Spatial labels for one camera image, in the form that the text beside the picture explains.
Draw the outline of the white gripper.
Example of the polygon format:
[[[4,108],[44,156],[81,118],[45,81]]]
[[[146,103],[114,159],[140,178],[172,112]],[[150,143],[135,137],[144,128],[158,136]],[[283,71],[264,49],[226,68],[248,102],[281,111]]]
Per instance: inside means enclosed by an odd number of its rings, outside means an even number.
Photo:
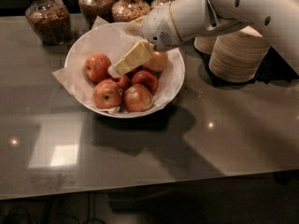
[[[178,48],[183,43],[178,31],[181,11],[182,6],[176,3],[153,9],[141,25],[142,35],[148,40],[137,41],[107,69],[108,73],[114,78],[126,75],[149,61],[153,48],[157,51]]]

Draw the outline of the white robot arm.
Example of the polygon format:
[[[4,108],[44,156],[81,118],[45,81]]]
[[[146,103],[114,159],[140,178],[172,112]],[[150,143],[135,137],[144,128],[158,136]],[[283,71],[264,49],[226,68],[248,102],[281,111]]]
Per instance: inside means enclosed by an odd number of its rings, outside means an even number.
[[[295,0],[175,0],[153,9],[142,21],[144,45],[129,47],[135,61],[120,57],[108,68],[113,77],[129,73],[150,59],[198,36],[225,35],[246,26],[258,31],[293,69],[299,67],[299,2]]]

